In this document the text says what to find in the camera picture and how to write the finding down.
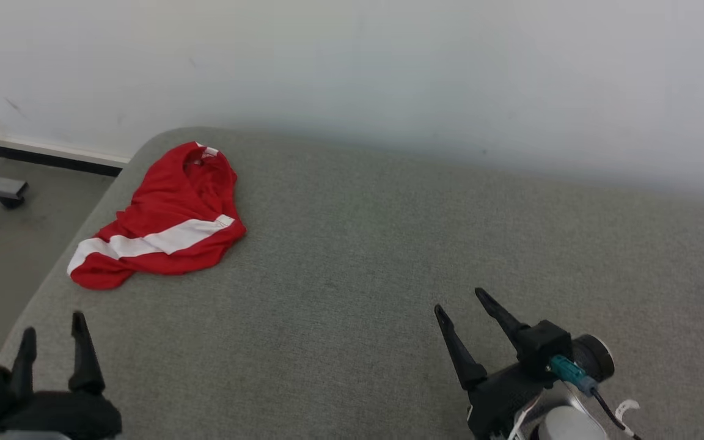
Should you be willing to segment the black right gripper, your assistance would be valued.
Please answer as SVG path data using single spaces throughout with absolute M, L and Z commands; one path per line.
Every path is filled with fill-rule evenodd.
M 475 288 L 474 293 L 489 317 L 494 318 L 503 330 L 520 361 L 524 356 L 521 334 L 530 329 L 530 326 L 517 320 L 483 288 Z M 473 359 L 440 304 L 434 306 L 434 315 L 459 384 L 469 396 L 471 412 L 467 417 L 467 426 L 473 438 L 506 438 L 514 428 L 520 412 L 533 404 L 546 389 L 552 388 L 559 377 L 552 372 L 532 376 L 519 363 L 487 376 L 486 368 Z

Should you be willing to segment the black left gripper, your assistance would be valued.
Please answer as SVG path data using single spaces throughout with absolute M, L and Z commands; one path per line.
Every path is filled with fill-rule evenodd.
M 41 433 L 62 435 L 68 440 L 109 440 L 123 433 L 120 411 L 102 395 L 106 388 L 100 362 L 83 312 L 72 315 L 75 367 L 70 392 L 33 394 L 33 364 L 37 357 L 37 333 L 23 331 L 12 365 L 11 390 L 18 400 L 0 416 L 0 435 Z

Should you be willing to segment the red garment with wide white band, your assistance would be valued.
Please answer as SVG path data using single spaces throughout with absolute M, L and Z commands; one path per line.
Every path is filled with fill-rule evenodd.
M 78 243 L 67 275 L 86 289 L 110 290 L 136 273 L 178 276 L 217 265 L 246 234 L 236 183 L 219 150 L 198 142 L 172 148 L 114 222 Z

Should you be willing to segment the white and dark baseboard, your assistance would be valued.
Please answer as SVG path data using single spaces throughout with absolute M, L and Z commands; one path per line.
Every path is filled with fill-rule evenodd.
M 84 154 L 78 155 L 52 150 L 47 152 L 31 151 L 23 150 L 23 148 L 2 147 L 1 145 L 0 158 L 106 177 L 117 177 L 122 170 L 128 167 L 129 163 L 127 159 L 118 161 L 111 158 L 93 158 Z

